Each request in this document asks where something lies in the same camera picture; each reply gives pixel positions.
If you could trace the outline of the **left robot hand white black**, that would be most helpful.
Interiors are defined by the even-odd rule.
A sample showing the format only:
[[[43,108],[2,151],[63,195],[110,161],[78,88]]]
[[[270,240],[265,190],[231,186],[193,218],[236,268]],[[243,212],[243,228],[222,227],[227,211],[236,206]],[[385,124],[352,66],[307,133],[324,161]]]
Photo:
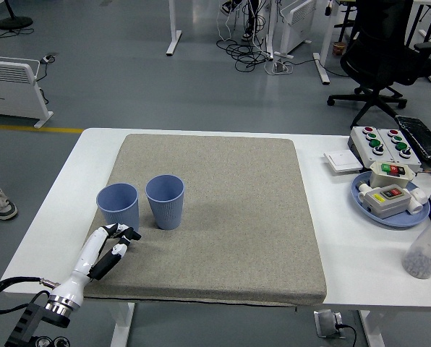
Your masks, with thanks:
[[[49,302],[78,309],[84,299],[84,288],[100,280],[125,255],[132,241],[141,235],[125,224],[110,224],[96,229],[85,242],[70,277],[51,292]]]

